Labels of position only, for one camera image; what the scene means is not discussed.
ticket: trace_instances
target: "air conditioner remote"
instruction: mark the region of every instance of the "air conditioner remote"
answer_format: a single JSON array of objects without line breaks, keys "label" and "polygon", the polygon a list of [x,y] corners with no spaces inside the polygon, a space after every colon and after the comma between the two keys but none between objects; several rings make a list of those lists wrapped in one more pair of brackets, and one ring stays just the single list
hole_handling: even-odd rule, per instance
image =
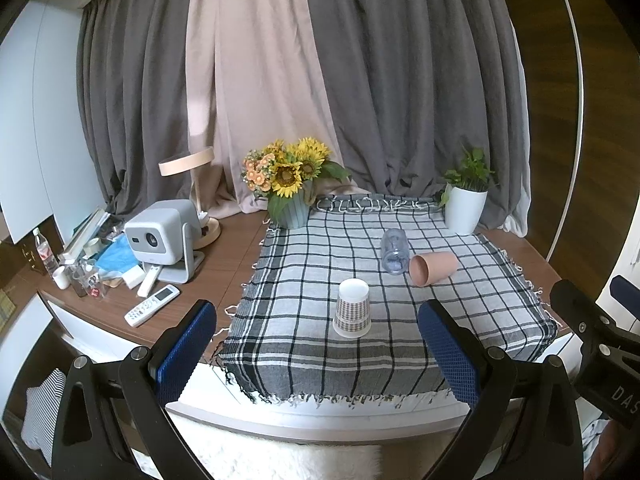
[{"label": "air conditioner remote", "polygon": [[179,294],[180,290],[176,286],[164,286],[154,295],[129,310],[124,319],[133,327],[139,326]]}]

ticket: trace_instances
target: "projector lens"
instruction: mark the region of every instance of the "projector lens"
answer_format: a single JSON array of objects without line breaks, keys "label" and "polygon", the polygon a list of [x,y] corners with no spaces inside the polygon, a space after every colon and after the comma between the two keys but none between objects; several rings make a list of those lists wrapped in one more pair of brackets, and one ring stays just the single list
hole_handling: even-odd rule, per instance
[{"label": "projector lens", "polygon": [[158,247],[158,240],[151,233],[146,234],[146,241],[149,243],[150,246]]}]

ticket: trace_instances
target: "clear plastic bottle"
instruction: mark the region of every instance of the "clear plastic bottle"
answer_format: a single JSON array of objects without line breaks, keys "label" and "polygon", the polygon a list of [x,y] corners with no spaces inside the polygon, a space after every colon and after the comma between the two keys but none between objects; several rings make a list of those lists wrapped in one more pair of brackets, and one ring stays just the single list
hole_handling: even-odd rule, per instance
[{"label": "clear plastic bottle", "polygon": [[402,229],[387,229],[380,243],[382,266],[389,274],[402,274],[409,267],[409,241]]},{"label": "clear plastic bottle", "polygon": [[53,272],[60,266],[58,264],[58,260],[54,256],[49,242],[47,242],[47,239],[40,233],[40,229],[36,227],[33,230],[33,236],[35,236],[36,238],[36,250],[40,255],[40,259],[44,263],[44,266],[47,269],[49,275],[52,275]]}]

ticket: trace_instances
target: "patterned paper cup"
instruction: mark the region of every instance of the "patterned paper cup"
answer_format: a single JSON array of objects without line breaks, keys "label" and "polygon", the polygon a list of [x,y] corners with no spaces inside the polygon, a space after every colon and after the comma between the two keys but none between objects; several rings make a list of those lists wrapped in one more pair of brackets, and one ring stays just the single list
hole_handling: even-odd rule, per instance
[{"label": "patterned paper cup", "polygon": [[357,278],[344,280],[338,287],[334,330],[342,337],[356,339],[370,328],[369,285]]}]

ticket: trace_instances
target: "striped cloth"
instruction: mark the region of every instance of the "striped cloth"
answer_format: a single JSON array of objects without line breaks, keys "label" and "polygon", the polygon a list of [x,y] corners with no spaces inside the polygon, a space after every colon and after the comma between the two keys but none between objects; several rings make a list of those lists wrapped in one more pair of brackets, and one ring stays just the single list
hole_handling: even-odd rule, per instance
[{"label": "striped cloth", "polygon": [[20,437],[30,449],[39,449],[49,466],[65,381],[65,375],[56,368],[40,386],[27,388],[27,412]]},{"label": "striped cloth", "polygon": [[[406,232],[411,253],[452,251],[450,278],[427,287],[380,263],[386,229]],[[332,327],[338,285],[369,285],[372,327],[357,340]],[[554,320],[508,259],[482,235],[458,236],[432,200],[321,198],[308,225],[268,230],[218,363],[265,399],[385,398],[438,391],[444,378],[418,331],[420,305],[437,298],[485,346],[533,360],[556,336]]]}]

